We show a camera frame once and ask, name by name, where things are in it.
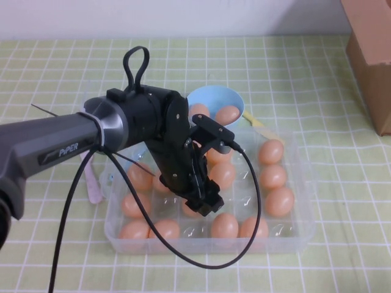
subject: table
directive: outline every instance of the table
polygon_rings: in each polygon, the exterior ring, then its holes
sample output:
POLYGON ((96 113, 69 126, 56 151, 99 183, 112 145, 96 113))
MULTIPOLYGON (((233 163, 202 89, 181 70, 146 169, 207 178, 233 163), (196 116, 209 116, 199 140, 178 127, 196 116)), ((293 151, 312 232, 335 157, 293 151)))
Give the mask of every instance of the table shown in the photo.
MULTIPOLYGON (((144 82, 187 95, 227 85, 266 126, 297 134, 318 179, 316 234, 298 254, 246 255, 206 271, 173 255, 123 256, 104 236, 106 202, 82 180, 62 244, 58 292, 387 292, 391 287, 391 138, 378 137, 345 55, 348 36, 0 42, 1 123, 79 110, 124 89, 122 57, 150 48, 144 82)), ((131 59, 138 69, 142 56, 131 59)), ((60 214, 79 157, 28 181, 26 211, 0 252, 1 292, 45 292, 60 214)), ((94 160, 96 173, 106 158, 94 160)), ((209 255, 222 262, 232 255, 209 255)), ((205 261, 206 256, 197 256, 205 261)))

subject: egg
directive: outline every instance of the egg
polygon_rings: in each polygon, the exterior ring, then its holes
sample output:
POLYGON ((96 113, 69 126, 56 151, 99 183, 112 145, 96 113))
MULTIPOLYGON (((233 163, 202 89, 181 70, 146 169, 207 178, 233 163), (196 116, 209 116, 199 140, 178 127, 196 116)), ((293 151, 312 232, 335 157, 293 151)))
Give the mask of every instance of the egg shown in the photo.
MULTIPOLYGON (((139 164, 148 171, 151 170, 147 164, 139 164)), ((138 167, 136 164, 132 164, 128 169, 128 177, 136 190, 148 191, 152 187, 152 175, 138 167)))
POLYGON ((240 111, 235 106, 225 106, 217 113, 215 120, 217 123, 225 126, 235 122, 240 116, 240 111))
POLYGON ((209 178, 218 184, 220 190, 226 190, 232 186, 236 177, 235 166, 229 162, 218 163, 210 171, 209 178))
POLYGON ((189 207, 186 205, 186 202, 187 202, 187 200, 182 199, 182 204, 181 204, 182 212, 183 212, 186 216, 191 217, 191 218, 200 218, 200 217, 202 217, 202 215, 201 215, 199 212, 193 212, 193 211, 191 210, 191 208, 189 208, 189 207))
POLYGON ((265 200, 265 210, 273 217, 283 217, 293 208, 294 195, 287 187, 274 189, 265 200))
MULTIPOLYGON (((152 204, 150 199, 144 194, 137 193, 137 195, 139 196, 141 204, 144 207, 147 214, 151 213, 152 204)), ((139 206, 137 205, 132 194, 128 194, 123 198, 121 202, 121 210, 123 214, 126 215, 127 217, 132 217, 132 218, 143 217, 141 210, 139 209, 139 206)))
POLYGON ((261 185, 266 189, 282 187, 287 181, 287 172, 280 165, 266 166, 260 175, 261 185))
POLYGON ((236 238, 238 232, 239 223, 234 215, 223 212, 214 218, 211 227, 212 238, 236 238))
MULTIPOLYGON (((179 238, 180 228, 178 223, 172 219, 164 219, 155 223, 155 227, 165 239, 176 239, 179 238)), ((149 238, 157 238, 155 233, 150 230, 149 238)))
POLYGON ((125 225, 119 234, 120 239, 146 239, 150 228, 145 220, 133 220, 125 225))
POLYGON ((283 144, 277 139, 265 142, 258 152, 259 163, 272 165, 278 163, 283 156, 283 144))
POLYGON ((189 116, 193 117, 193 115, 195 115, 195 114, 204 114, 205 116, 210 117, 210 112, 209 112, 208 107, 206 107, 206 105, 200 104, 200 103, 194 104, 190 107, 189 116))
MULTIPOLYGON (((256 217, 247 218, 242 225, 240 226, 239 237, 250 238, 254 232, 255 222, 257 221, 256 217)), ((269 227, 264 218, 261 218, 258 226, 258 231, 256 238, 258 237, 268 237, 269 236, 269 227)))
POLYGON ((212 165, 216 165, 218 163, 229 162, 231 161, 231 157, 233 155, 233 149, 230 150, 228 154, 221 154, 216 151, 214 148, 211 148, 206 152, 206 158, 208 162, 212 165))
POLYGON ((166 186, 164 186, 164 184, 160 181, 160 175, 161 175, 161 172, 160 171, 157 171, 155 173, 155 177, 153 177, 152 179, 152 185, 153 185, 153 188, 162 193, 162 194, 166 194, 168 192, 170 192, 170 189, 168 189, 166 186))

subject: egg carton compartment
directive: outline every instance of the egg carton compartment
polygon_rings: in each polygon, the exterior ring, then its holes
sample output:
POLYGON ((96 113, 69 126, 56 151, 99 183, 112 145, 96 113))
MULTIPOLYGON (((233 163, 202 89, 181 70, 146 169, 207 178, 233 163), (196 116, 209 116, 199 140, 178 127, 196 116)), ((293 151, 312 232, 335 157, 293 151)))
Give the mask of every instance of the egg carton compartment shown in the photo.
MULTIPOLYGON (((275 218, 265 212, 265 198, 267 190, 261 188, 262 212, 269 228, 269 237, 256 238, 250 251, 263 253, 285 253, 302 250, 315 232, 315 221, 312 214, 310 198, 316 192, 316 182, 310 177, 310 164, 299 155, 297 143, 291 134, 279 133, 285 141, 282 161, 279 163, 287 171, 286 186, 290 188, 295 197, 293 209, 283 218, 275 218)), ((235 133, 238 142, 250 158, 257 179, 263 170, 258 163, 258 150, 267 140, 252 127, 241 127, 235 133)), ((146 146, 140 143, 129 149, 121 151, 125 156, 135 161, 148 164, 153 172, 158 168, 148 152, 146 146)), ((125 170, 131 163, 119 160, 125 170)), ((251 216, 257 215, 257 197, 254 180, 243 156, 234 153, 231 163, 236 168, 235 180, 228 190, 220 192, 224 199, 224 206, 217 212, 206 217, 189 217, 182 211, 182 198, 172 194, 161 194, 155 190, 143 192, 152 203, 150 217, 154 223, 162 219, 174 219, 180 226, 180 238, 170 239, 169 243, 183 253, 238 253, 247 244, 247 238, 216 239, 211 238, 210 230, 214 218, 223 212, 233 214, 238 220, 239 227, 251 216)), ((119 239, 118 235, 124 225, 131 219, 123 215, 121 204, 123 198, 130 192, 123 178, 111 163, 100 178, 102 191, 110 190, 109 205, 106 214, 104 230, 114 249, 121 253, 170 253, 158 239, 128 240, 119 239)))

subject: black wire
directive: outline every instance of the black wire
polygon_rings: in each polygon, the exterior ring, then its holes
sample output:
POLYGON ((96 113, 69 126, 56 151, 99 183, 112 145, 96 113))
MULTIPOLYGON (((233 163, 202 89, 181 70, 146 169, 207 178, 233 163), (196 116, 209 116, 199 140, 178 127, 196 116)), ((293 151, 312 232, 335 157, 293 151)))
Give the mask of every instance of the black wire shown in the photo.
POLYGON ((98 150, 98 147, 94 146, 91 148, 91 150, 88 152, 86 157, 81 162, 78 171, 75 174, 75 177, 73 178, 73 182, 71 185, 71 188, 69 190, 67 199, 64 204, 64 210, 62 211, 61 221, 60 221, 60 227, 59 232, 57 234, 57 240, 56 240, 56 247, 54 249, 54 256, 53 256, 53 264, 51 267, 51 275, 50 275, 50 282, 49 282, 49 293, 52 293, 54 290, 54 283, 56 281, 56 272, 57 272, 57 265, 59 262, 59 255, 60 255, 60 248, 61 248, 61 242, 62 242, 62 236, 64 235, 64 228, 65 228, 65 222, 67 221, 68 211, 69 207, 71 205, 71 201, 73 198, 73 194, 75 193, 76 187, 78 186, 79 180, 81 175, 83 174, 84 168, 86 167, 88 161, 92 157, 92 155, 98 150))
POLYGON ((145 172, 147 172, 148 174, 151 174, 152 176, 155 177, 155 174, 153 174, 152 172, 148 171, 146 168, 144 168, 143 166, 141 166, 139 163, 137 163, 135 160, 132 160, 132 159, 129 159, 128 157, 125 157, 124 155, 120 154, 120 153, 113 153, 115 155, 117 155, 118 157, 121 157, 122 159, 124 160, 127 160, 129 162, 132 162, 134 165, 138 166, 140 169, 143 169, 145 172))
POLYGON ((122 166, 120 165, 120 163, 116 160, 116 158, 105 148, 103 148, 103 152, 110 158, 110 160, 114 163, 114 165, 117 167, 118 171, 121 173, 123 179, 125 180, 126 182, 126 185, 128 185, 129 187, 129 190, 130 192, 133 194, 133 197, 134 197, 134 200, 136 201, 139 209, 141 210, 141 213, 142 215, 144 216, 145 220, 147 221, 149 227, 151 228, 151 230, 155 233, 156 237, 173 253, 175 254, 176 256, 178 256, 179 258, 183 259, 184 261, 194 265, 194 266, 197 266, 197 267, 201 267, 203 269, 210 269, 210 270, 218 270, 218 269, 223 269, 225 267, 229 267, 231 266, 232 264, 236 263, 237 261, 239 261, 246 253, 247 251, 250 249, 250 246, 252 245, 256 235, 257 235, 257 231, 258 231, 258 227, 259 227, 259 223, 260 223, 260 219, 261 219, 261 193, 260 193, 260 189, 259 189, 259 185, 258 185, 258 181, 257 181, 257 176, 255 174, 255 171, 254 171, 254 168, 252 167, 251 165, 251 162, 250 162, 250 159, 247 157, 247 154, 240 148, 240 147, 237 147, 235 148, 235 150, 237 150, 239 153, 241 153, 243 155, 243 158, 246 160, 249 168, 250 168, 250 172, 251 172, 251 175, 252 175, 252 178, 254 180, 254 183, 255 183, 255 189, 257 191, 257 203, 258 203, 258 212, 257 212, 257 220, 255 222, 255 227, 254 227, 254 232, 252 233, 251 237, 250 237, 250 240, 248 241, 247 245, 245 246, 245 248, 242 250, 242 252, 236 257, 234 258, 233 260, 225 263, 225 264, 220 264, 220 265, 217 265, 217 266, 211 266, 211 265, 208 265, 208 264, 202 264, 200 262, 197 262, 197 261, 193 261, 192 259, 188 258, 187 256, 183 255, 182 253, 180 253, 178 250, 176 250, 175 248, 173 248, 173 246, 170 245, 170 243, 168 243, 165 238, 162 237, 162 235, 160 235, 159 231, 156 229, 155 225, 153 224, 153 222, 151 221, 151 218, 148 216, 146 210, 144 209, 141 201, 140 201, 140 198, 138 197, 137 195, 137 192, 136 190, 134 189, 132 183, 130 182, 126 172, 124 171, 124 169, 122 168, 122 166))
POLYGON ((139 93, 141 90, 141 77, 144 74, 145 70, 148 67, 149 63, 149 51, 146 47, 143 46, 137 46, 126 52, 126 54, 123 57, 123 69, 125 69, 126 76, 128 77, 128 86, 125 89, 125 92, 130 92, 131 90, 135 90, 136 93, 139 93), (135 53, 136 51, 142 49, 144 51, 144 60, 142 61, 142 65, 139 69, 139 71, 136 74, 136 80, 133 80, 133 75, 132 72, 130 71, 129 68, 129 58, 130 56, 135 53))
MULTIPOLYGON (((140 198, 137 195, 136 190, 134 189, 132 183, 130 182, 130 180, 128 178, 128 175, 126 174, 126 172, 124 171, 124 169, 122 168, 122 166, 120 165, 118 160, 106 148, 103 148, 103 152, 110 158, 110 160, 117 167, 118 171, 121 173, 123 179, 126 182, 126 185, 128 185, 129 190, 133 194, 133 197, 134 197, 134 199, 135 199, 139 209, 141 210, 142 215, 144 216, 144 218, 147 221, 148 225, 150 226, 151 230, 155 233, 156 237, 173 254, 175 254, 179 258, 183 259, 184 261, 186 261, 186 262, 188 262, 188 263, 190 263, 190 264, 192 264, 192 265, 194 265, 196 267, 201 267, 203 269, 218 270, 218 269, 223 269, 225 267, 231 266, 232 264, 234 264, 237 261, 239 261, 247 253, 247 251, 250 249, 250 247, 251 247, 251 245, 252 245, 252 243, 253 243, 256 235, 257 235, 257 231, 258 231, 258 227, 259 227, 259 223, 260 223, 260 219, 261 219, 261 193, 260 193, 260 189, 259 189, 259 185, 258 185, 258 181, 257 181, 257 176, 256 176, 254 168, 253 168, 253 166, 252 166, 252 164, 250 162, 250 159, 247 157, 247 154, 237 144, 235 144, 235 145, 236 145, 235 150, 237 150, 239 153, 241 153, 243 155, 243 158, 246 160, 246 162, 247 162, 247 164, 248 164, 248 166, 250 168, 250 172, 251 172, 252 178, 254 180, 255 190, 257 191, 257 207, 258 207, 257 219, 256 219, 256 222, 255 222, 254 231, 253 231, 253 233, 252 233, 252 235, 251 235, 247 245, 242 250, 242 252, 237 257, 235 257, 233 260, 231 260, 231 261, 229 261, 229 262, 227 262, 225 264, 220 264, 220 265, 216 265, 216 266, 211 266, 211 265, 208 265, 208 264, 202 264, 200 262, 193 261, 192 259, 188 258, 184 254, 180 253, 178 250, 173 248, 173 246, 171 246, 170 243, 168 243, 165 240, 165 238, 162 237, 162 235, 159 233, 159 231, 156 229, 155 225, 151 221, 151 218, 148 216, 146 210, 144 209, 144 207, 143 207, 143 205, 142 205, 142 203, 140 201, 140 198)), ((52 264, 52 268, 51 268, 51 275, 50 275, 50 282, 49 282, 49 289, 48 289, 49 293, 53 293, 53 290, 54 290, 54 284, 55 284, 55 281, 56 281, 56 273, 57 273, 57 265, 58 265, 59 255, 60 255, 61 242, 62 242, 62 237, 64 235, 65 223, 66 223, 66 220, 67 220, 67 215, 68 215, 68 212, 69 212, 69 208, 70 208, 70 204, 71 204, 71 201, 72 201, 72 198, 73 198, 73 194, 75 193, 75 190, 76 190, 76 187, 77 187, 77 185, 79 183, 80 177, 81 177, 81 175, 82 175, 82 173, 83 173, 83 171, 84 171, 88 161, 90 160, 92 155, 98 150, 98 148, 99 148, 99 146, 93 146, 92 149, 88 152, 86 157, 81 162, 81 164, 79 166, 79 169, 76 172, 75 177, 73 178, 73 182, 72 182, 71 188, 69 190, 67 199, 65 201, 64 210, 62 211, 62 216, 61 216, 61 220, 60 220, 59 232, 57 234, 56 246, 55 246, 55 249, 54 249, 53 264, 52 264)))

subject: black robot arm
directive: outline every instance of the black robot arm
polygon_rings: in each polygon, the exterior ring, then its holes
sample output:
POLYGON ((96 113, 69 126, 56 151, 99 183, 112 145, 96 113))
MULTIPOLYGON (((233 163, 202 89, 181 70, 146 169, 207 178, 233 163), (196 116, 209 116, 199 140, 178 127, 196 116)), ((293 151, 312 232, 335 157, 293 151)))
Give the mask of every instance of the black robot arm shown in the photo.
POLYGON ((10 216, 23 216, 26 180, 94 145, 117 152, 145 142, 162 183, 187 199, 193 211, 205 216, 224 204, 219 186, 207 176, 203 154, 233 141, 233 134, 204 116, 194 117, 192 127, 188 101, 178 92, 145 85, 139 92, 111 89, 84 108, 83 113, 0 126, 0 242, 10 216))

